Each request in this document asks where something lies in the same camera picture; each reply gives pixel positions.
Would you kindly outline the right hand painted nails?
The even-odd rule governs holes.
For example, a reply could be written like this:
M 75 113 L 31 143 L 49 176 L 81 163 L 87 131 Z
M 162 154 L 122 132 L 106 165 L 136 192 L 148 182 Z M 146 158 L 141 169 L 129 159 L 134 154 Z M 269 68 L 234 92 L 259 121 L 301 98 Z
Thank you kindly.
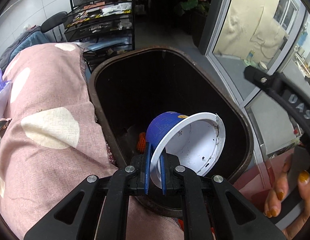
M 310 173 L 296 167 L 297 158 L 289 155 L 284 163 L 274 186 L 265 200 L 264 214 L 268 218 L 278 217 L 283 209 L 284 200 L 298 189 L 298 194 L 304 202 L 301 214 L 282 230 L 286 239 L 293 239 L 303 228 L 310 217 Z

